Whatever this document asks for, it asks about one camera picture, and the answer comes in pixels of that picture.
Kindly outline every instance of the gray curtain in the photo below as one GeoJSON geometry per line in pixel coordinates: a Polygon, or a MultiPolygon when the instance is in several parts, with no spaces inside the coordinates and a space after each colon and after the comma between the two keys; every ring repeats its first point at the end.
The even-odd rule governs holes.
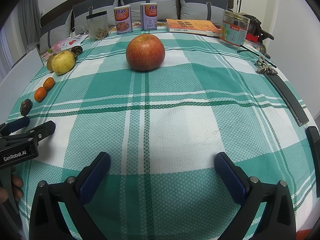
{"type": "Polygon", "coordinates": [[[19,28],[24,47],[40,40],[40,12],[38,0],[20,0],[18,4],[19,28]]]}

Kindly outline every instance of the orange book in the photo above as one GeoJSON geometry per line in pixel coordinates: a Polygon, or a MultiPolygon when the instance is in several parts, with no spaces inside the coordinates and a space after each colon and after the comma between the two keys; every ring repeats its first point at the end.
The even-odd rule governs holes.
{"type": "Polygon", "coordinates": [[[167,19],[167,29],[174,33],[192,33],[219,37],[220,30],[210,21],[205,20],[172,20],[167,19]]]}

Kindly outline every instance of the checkered tablecloth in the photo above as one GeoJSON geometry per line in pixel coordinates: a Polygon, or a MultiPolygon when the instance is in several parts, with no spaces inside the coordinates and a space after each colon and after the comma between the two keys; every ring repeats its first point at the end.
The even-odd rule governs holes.
{"type": "MultiPolygon", "coordinates": [[[[57,76],[44,67],[14,107],[10,121],[20,117],[22,100],[33,101],[26,129],[56,123],[55,133],[40,142],[40,156],[17,167],[24,180],[19,209],[26,236],[37,183],[76,176],[101,151],[110,154],[111,169],[85,208],[109,240],[219,237],[240,207],[214,170],[220,151],[248,176],[288,183],[298,230],[316,204],[307,125],[298,127],[276,90],[255,72],[257,57],[215,38],[160,27],[150,33],[164,44],[165,60],[140,73],[125,58],[128,43],[140,33],[84,41],[69,73],[57,76]],[[54,88],[35,102],[34,91],[50,76],[54,88]]],[[[280,76],[305,109],[308,125],[315,125],[280,76]]],[[[61,208],[72,235],[80,238],[61,208]]]]}

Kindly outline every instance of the screw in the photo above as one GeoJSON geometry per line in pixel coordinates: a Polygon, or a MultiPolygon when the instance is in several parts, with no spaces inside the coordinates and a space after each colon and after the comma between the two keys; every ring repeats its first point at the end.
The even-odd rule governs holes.
{"type": "Polygon", "coordinates": [[[257,183],[257,182],[259,181],[258,178],[257,178],[257,177],[254,177],[254,176],[250,177],[250,180],[251,180],[253,183],[257,183]]]}
{"type": "Polygon", "coordinates": [[[44,181],[44,180],[41,180],[41,181],[38,183],[38,186],[39,186],[39,187],[43,187],[44,184],[45,184],[45,181],[44,181]]]}
{"type": "Polygon", "coordinates": [[[76,178],[73,177],[73,176],[67,178],[67,182],[68,182],[68,183],[74,183],[75,180],[76,180],[76,178]]]}
{"type": "Polygon", "coordinates": [[[282,186],[284,186],[284,187],[287,186],[287,183],[286,183],[284,180],[281,180],[281,181],[280,181],[280,184],[281,184],[282,186]]]}

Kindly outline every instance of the porridge can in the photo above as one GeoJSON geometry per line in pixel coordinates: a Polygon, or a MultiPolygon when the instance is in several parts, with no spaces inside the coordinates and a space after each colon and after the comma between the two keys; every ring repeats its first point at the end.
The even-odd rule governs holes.
{"type": "Polygon", "coordinates": [[[157,3],[141,3],[141,29],[143,31],[157,29],[157,3]]]}
{"type": "Polygon", "coordinates": [[[223,14],[220,41],[224,45],[238,49],[244,44],[250,19],[240,14],[225,11],[223,14]]]}
{"type": "Polygon", "coordinates": [[[117,34],[131,33],[131,6],[119,6],[114,8],[117,34]]]}

